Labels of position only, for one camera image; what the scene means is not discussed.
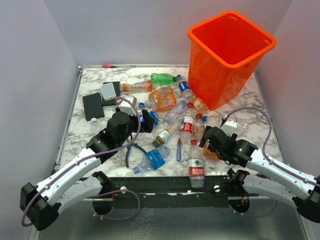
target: green plastic bottle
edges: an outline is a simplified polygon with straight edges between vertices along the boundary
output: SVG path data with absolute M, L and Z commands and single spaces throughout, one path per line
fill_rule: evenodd
M 151 82 L 153 84 L 170 84 L 177 81 L 176 76 L 171 76 L 168 73 L 152 73 Z

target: bin rim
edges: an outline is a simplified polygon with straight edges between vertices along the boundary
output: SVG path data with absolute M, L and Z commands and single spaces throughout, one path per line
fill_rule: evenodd
M 236 63 L 236 64 L 229 64 L 226 61 L 224 61 L 221 57 L 219 57 L 215 52 L 213 52 L 210 48 L 208 48 L 203 42 L 200 41 L 199 38 L 197 38 L 194 34 L 193 34 L 193 30 L 208 23 L 211 22 L 214 19 L 218 19 L 224 15 L 227 14 L 235 14 L 238 17 L 242 18 L 243 20 L 245 20 L 247 23 L 249 23 L 250 25 L 252 25 L 253 27 L 255 27 L 256 29 L 258 29 L 260 32 L 262 32 L 264 35 L 266 35 L 268 38 L 271 39 L 271 43 L 264 47 L 263 49 L 261 49 L 260 51 L 257 51 L 255 54 L 243 59 L 242 61 Z M 274 36 L 272 36 L 270 33 L 268 33 L 267 31 L 265 31 L 263 28 L 261 28 L 260 26 L 258 26 L 257 24 L 255 24 L 253 21 L 249 20 L 248 18 L 246 18 L 245 16 L 241 15 L 240 13 L 233 11 L 233 10 L 229 10 L 229 11 L 225 11 L 222 12 L 218 15 L 215 15 L 211 18 L 208 18 L 207 20 L 204 20 L 202 22 L 197 23 L 196 25 L 193 25 L 192 27 L 189 28 L 188 30 L 188 37 L 192 40 L 195 41 L 198 45 L 200 45 L 205 51 L 207 51 L 210 55 L 212 55 L 215 59 L 217 59 L 220 63 L 222 63 L 225 67 L 230 68 L 230 69 L 237 69 L 239 67 L 242 67 L 248 63 L 250 63 L 250 61 L 258 58 L 259 56 L 264 55 L 265 53 L 269 52 L 270 50 L 272 50 L 276 44 L 277 44 L 277 40 Z

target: gray floor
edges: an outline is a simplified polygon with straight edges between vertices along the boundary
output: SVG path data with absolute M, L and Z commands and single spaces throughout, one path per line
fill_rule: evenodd
M 274 200 L 257 199 L 249 213 L 264 214 Z M 134 210 L 117 209 L 113 217 Z M 59 216 L 40 234 L 40 240 L 307 240 L 296 210 L 280 204 L 266 218 L 233 214 L 229 208 L 145 208 L 128 221 L 93 217 L 91 201 L 82 201 Z

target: table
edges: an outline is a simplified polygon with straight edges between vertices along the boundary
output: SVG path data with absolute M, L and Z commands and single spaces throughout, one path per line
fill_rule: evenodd
M 86 146 L 86 143 L 93 137 L 91 134 L 91 123 L 85 119 L 84 105 L 82 97 L 89 94 L 98 93 L 100 87 L 104 82 L 116 82 L 121 83 L 137 83 L 145 80 L 150 80 L 152 73 L 168 73 L 173 76 L 177 74 L 183 77 L 188 77 L 188 67 L 185 66 L 161 66 L 161 67 L 123 67 L 123 68 L 85 68 L 80 80 L 79 89 L 77 92 L 74 109 L 71 115 L 68 133 L 66 136 L 65 144 L 62 150 L 60 167 L 65 166 L 70 162 L 77 154 Z M 137 98 L 137 102 L 145 102 L 148 100 L 149 93 L 136 93 L 132 94 Z M 244 107 L 251 106 L 260 109 L 265 109 L 265 105 L 255 78 L 252 74 L 241 92 L 237 97 L 231 100 L 229 103 L 218 108 L 216 111 L 209 111 L 208 117 L 222 116 L 229 111 Z M 115 112 L 115 106 L 104 107 L 105 117 L 99 118 L 98 122 L 103 126 L 106 126 L 108 119 Z M 166 126 L 163 122 L 165 112 L 159 112 L 159 125 L 157 127 L 157 134 L 160 133 Z M 254 110 L 242 110 L 236 112 L 233 115 L 235 118 L 241 121 L 246 121 L 248 127 L 246 131 L 239 135 L 240 138 L 250 141 L 257 145 L 259 148 L 262 147 L 265 137 L 268 133 L 268 121 L 264 116 Z M 176 161 L 178 135 L 172 137 L 165 145 L 171 148 L 170 156 L 167 162 L 151 172 L 143 172 L 134 174 L 132 168 L 137 166 L 143 158 L 142 152 L 135 148 L 131 148 L 129 157 L 129 167 L 126 168 L 124 160 L 118 160 L 115 156 L 108 159 L 104 164 L 93 169 L 85 175 L 90 176 L 93 172 L 103 171 L 109 177 L 171 177 L 171 176 L 187 176 L 188 175 L 188 150 L 190 145 L 184 144 L 182 146 L 182 161 Z M 147 152 L 154 149 L 151 144 L 143 144 L 137 142 Z M 267 144 L 266 152 L 268 155 L 275 159 L 282 161 L 281 153 L 274 135 Z M 230 167 L 236 171 L 240 169 L 239 166 L 228 166 L 223 161 L 216 164 L 215 169 L 209 168 L 209 161 L 204 160 L 204 171 L 206 176 L 214 175 L 226 175 Z

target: black square object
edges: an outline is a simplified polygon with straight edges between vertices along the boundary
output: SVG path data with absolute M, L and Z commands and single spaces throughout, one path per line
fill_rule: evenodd
M 103 84 L 108 84 L 108 83 L 113 84 L 115 95 L 117 97 L 119 97 L 120 96 L 120 82 L 119 81 L 107 81 L 107 82 L 104 82 Z M 115 99 L 111 99 L 111 100 L 106 101 L 106 100 L 104 100 L 104 98 L 102 98 L 102 106 L 103 107 L 115 106 L 115 105 L 116 105 Z
M 82 100 L 84 115 L 87 121 L 90 121 L 92 118 L 99 119 L 105 116 L 100 93 L 83 96 Z

